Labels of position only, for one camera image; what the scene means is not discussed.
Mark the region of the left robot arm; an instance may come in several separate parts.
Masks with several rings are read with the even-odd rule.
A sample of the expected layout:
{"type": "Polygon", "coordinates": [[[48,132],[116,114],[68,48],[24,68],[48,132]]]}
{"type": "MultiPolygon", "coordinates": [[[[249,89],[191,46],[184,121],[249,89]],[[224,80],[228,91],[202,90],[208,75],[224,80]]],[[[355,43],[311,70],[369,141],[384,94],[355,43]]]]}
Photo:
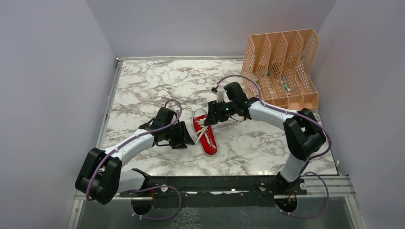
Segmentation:
{"type": "Polygon", "coordinates": [[[135,156],[154,146],[170,146],[184,149],[194,145],[180,114],[161,107],[155,118],[142,124],[133,135],[108,149],[91,149],[85,158],[75,181],[75,189],[84,193],[88,200],[106,204],[117,194],[134,191],[139,196],[150,190],[146,173],[132,169],[123,172],[122,167],[135,156]]]}

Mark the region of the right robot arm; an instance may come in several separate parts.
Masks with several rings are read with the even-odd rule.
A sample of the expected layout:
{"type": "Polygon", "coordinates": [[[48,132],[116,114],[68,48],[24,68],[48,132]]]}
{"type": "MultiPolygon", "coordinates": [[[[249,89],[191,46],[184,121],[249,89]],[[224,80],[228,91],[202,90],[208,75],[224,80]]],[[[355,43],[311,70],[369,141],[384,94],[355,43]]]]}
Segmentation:
{"type": "Polygon", "coordinates": [[[229,101],[210,101],[203,126],[209,127],[239,115],[283,130],[290,155],[277,173],[275,183],[279,193],[289,193],[294,189],[310,156],[326,143],[326,136],[313,112],[307,108],[293,112],[264,103],[256,97],[248,98],[237,82],[227,84],[224,92],[229,101]]]}

